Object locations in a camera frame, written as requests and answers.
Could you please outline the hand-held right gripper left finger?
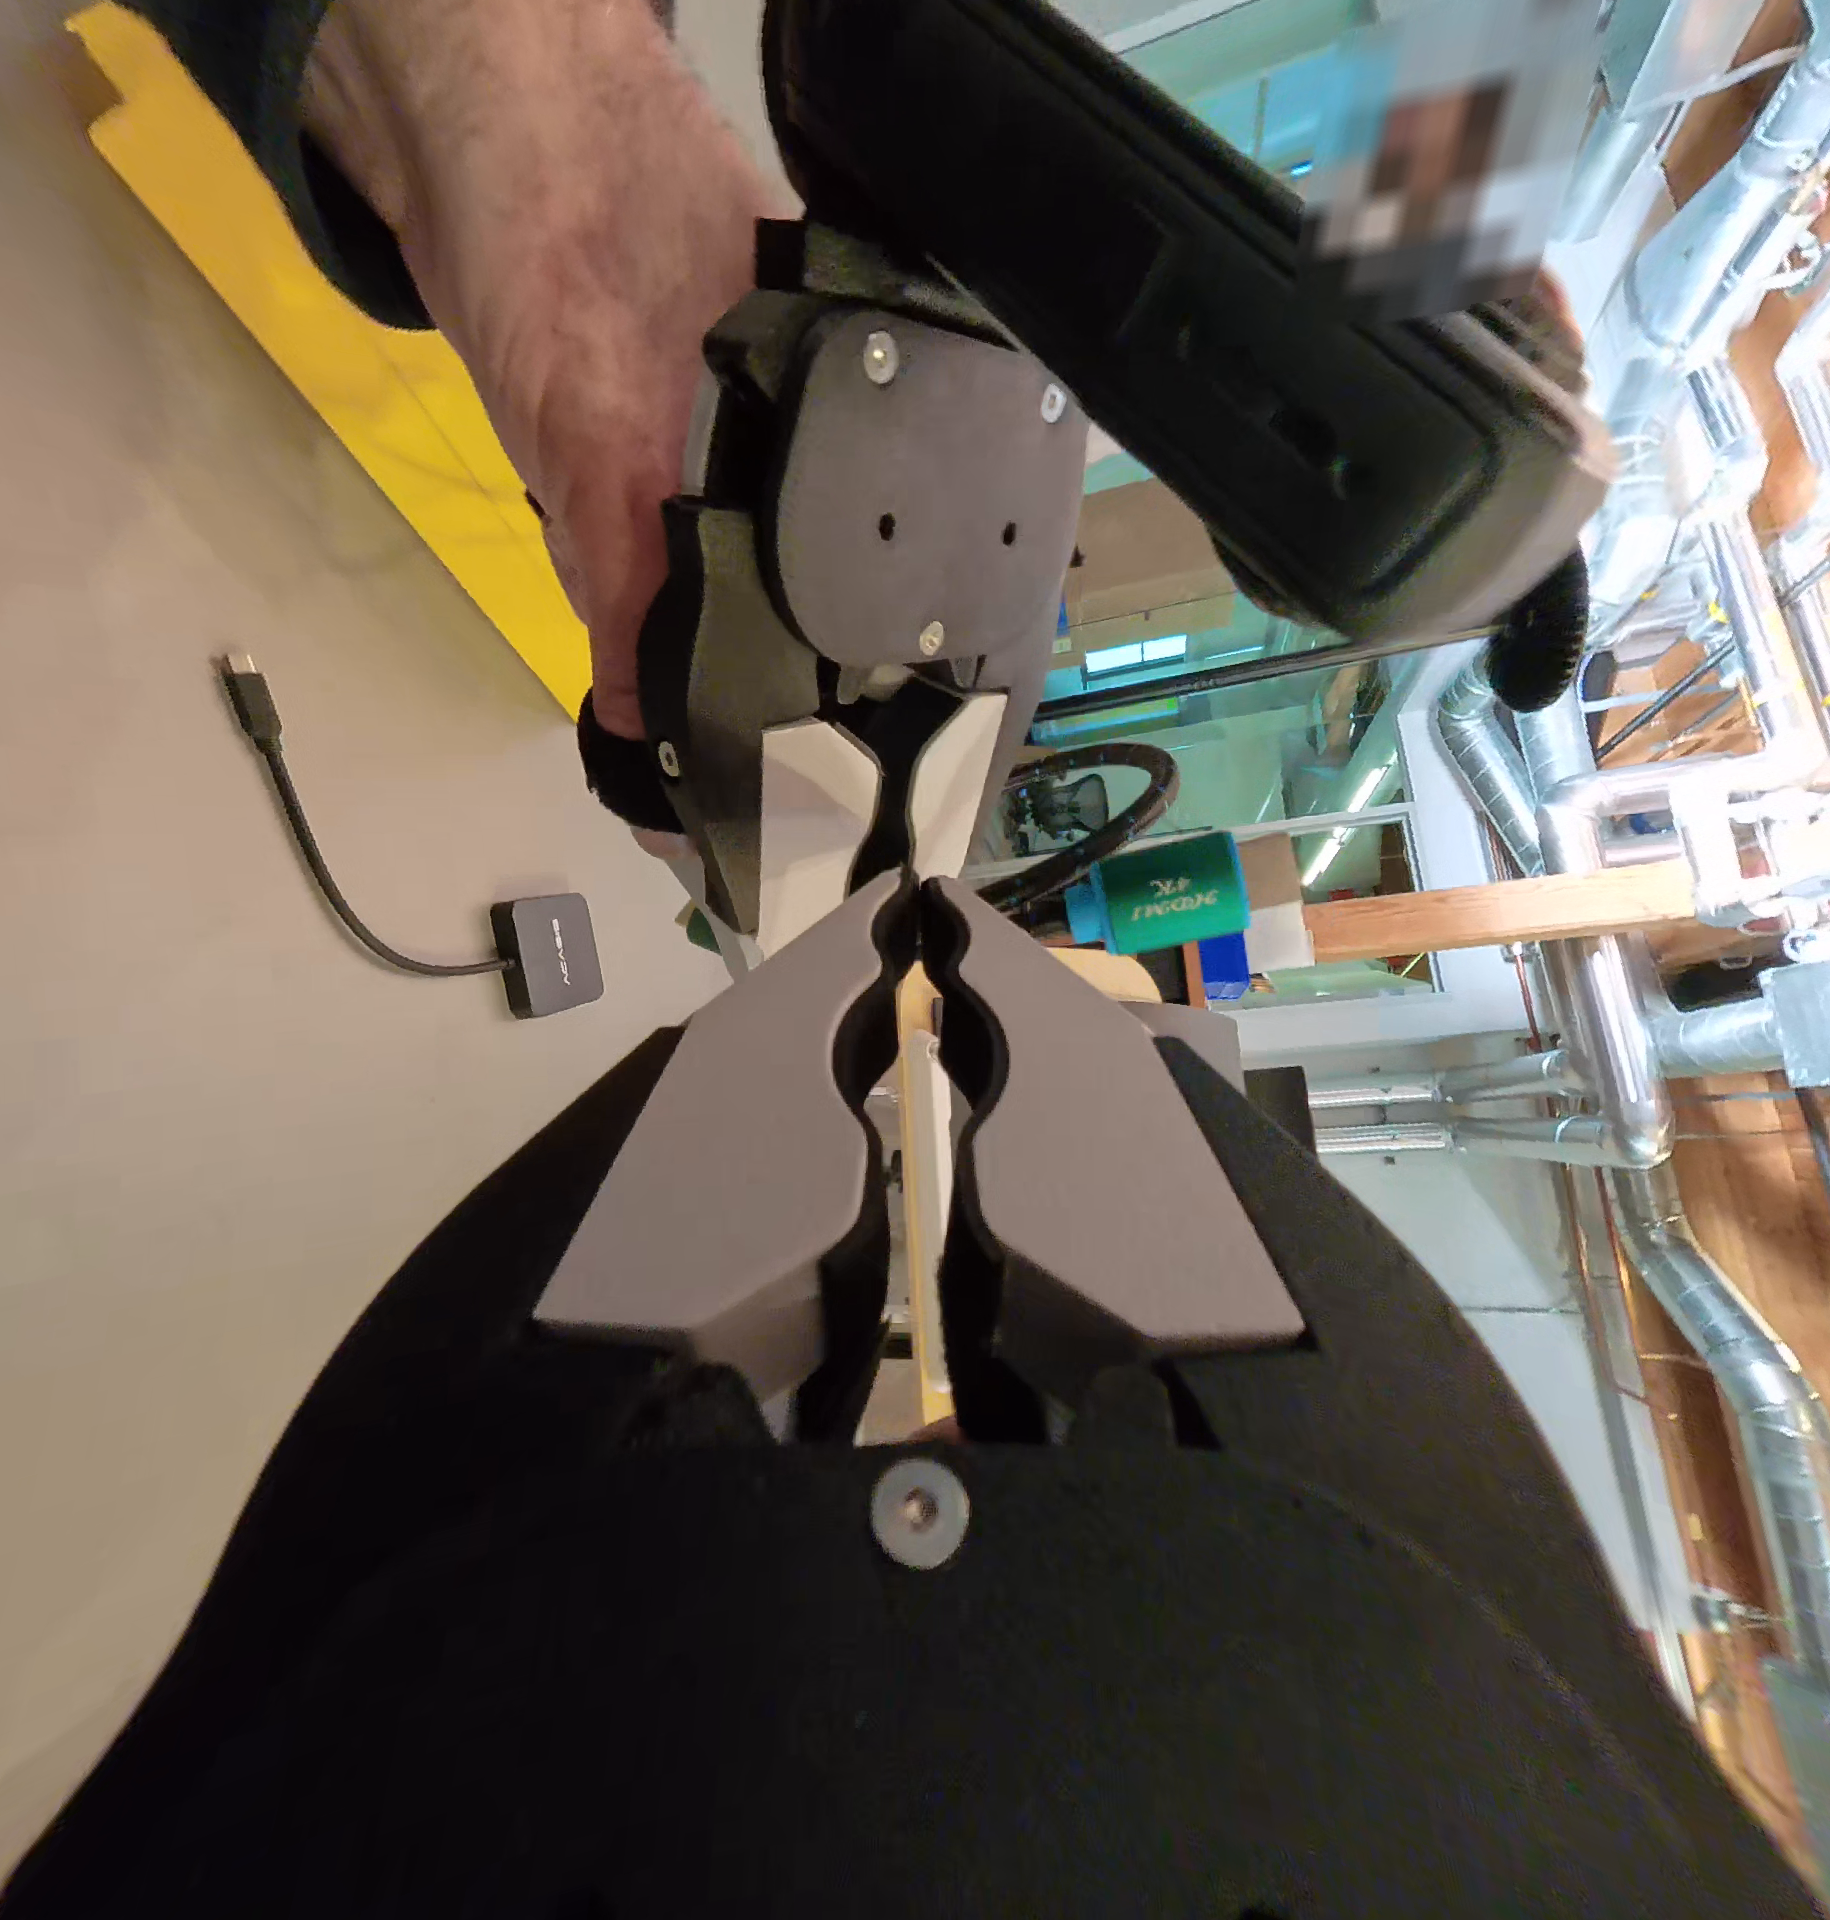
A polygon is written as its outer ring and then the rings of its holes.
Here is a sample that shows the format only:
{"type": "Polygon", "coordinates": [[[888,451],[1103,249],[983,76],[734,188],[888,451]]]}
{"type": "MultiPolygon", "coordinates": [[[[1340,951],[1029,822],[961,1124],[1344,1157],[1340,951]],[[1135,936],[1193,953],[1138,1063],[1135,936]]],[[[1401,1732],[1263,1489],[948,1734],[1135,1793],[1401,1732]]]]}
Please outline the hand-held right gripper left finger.
{"type": "Polygon", "coordinates": [[[866,1116],[897,1049],[908,876],[877,876],[706,1005],[536,1318],[680,1356],[824,1356],[828,1259],[881,1185],[866,1116]]]}

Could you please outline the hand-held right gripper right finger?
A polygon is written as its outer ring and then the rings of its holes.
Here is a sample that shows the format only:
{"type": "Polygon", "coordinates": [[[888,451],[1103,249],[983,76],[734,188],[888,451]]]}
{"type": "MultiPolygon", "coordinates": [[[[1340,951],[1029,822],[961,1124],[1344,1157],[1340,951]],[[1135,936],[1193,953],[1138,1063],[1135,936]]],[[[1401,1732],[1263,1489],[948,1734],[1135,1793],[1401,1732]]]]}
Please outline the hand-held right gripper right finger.
{"type": "Polygon", "coordinates": [[[928,884],[962,1121],[938,1273],[954,1372],[1289,1348],[1306,1318],[1148,1027],[961,882],[928,884]]]}

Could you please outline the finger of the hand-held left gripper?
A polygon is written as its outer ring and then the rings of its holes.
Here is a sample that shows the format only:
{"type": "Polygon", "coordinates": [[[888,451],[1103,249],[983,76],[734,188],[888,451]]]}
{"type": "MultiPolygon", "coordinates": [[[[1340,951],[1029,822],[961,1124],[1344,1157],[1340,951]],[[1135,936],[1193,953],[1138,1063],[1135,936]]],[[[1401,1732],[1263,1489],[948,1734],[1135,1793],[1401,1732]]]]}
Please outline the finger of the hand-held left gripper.
{"type": "Polygon", "coordinates": [[[801,718],[760,733],[754,934],[805,934],[843,908],[881,799],[881,761],[846,729],[801,718]]]}
{"type": "Polygon", "coordinates": [[[902,687],[902,826],[920,881],[969,861],[1007,720],[1006,690],[902,687]]]}

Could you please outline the black adapter hub with cable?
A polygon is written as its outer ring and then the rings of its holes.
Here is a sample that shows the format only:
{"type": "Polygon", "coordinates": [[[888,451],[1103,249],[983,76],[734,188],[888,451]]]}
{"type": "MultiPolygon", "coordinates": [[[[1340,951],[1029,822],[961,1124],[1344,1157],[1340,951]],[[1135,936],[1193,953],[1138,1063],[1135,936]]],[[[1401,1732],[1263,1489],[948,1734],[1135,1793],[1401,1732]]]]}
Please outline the black adapter hub with cable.
{"type": "Polygon", "coordinates": [[[245,741],[254,750],[302,872],[327,917],[374,968],[425,982],[492,979],[517,1020],[553,1018],[602,999],[605,977],[589,902],[579,894],[496,900],[491,951],[469,961],[434,961],[381,939],[332,875],[286,752],[282,720],[265,673],[251,655],[222,655],[216,680],[245,741]]]}

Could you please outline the person's left hand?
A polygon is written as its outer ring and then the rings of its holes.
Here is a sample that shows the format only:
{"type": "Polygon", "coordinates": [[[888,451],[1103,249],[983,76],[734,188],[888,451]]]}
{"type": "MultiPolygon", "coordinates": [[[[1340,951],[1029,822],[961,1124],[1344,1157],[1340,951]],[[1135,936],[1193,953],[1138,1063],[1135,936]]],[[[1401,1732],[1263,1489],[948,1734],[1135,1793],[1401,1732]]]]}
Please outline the person's left hand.
{"type": "Polygon", "coordinates": [[[779,184],[647,2],[332,4],[302,102],[541,505],[595,725],[641,741],[663,504],[779,184]]]}

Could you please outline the yellow plastic bin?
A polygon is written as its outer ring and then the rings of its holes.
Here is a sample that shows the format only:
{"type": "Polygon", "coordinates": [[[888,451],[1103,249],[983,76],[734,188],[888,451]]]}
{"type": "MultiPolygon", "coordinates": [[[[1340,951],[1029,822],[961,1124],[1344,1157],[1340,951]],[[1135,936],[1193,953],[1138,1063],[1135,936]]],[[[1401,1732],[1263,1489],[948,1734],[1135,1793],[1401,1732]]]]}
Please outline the yellow plastic bin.
{"type": "Polygon", "coordinates": [[[332,437],[575,718],[589,643],[542,522],[453,346],[362,314],[161,37],[115,4],[72,12],[112,105],[91,144],[332,437]]]}

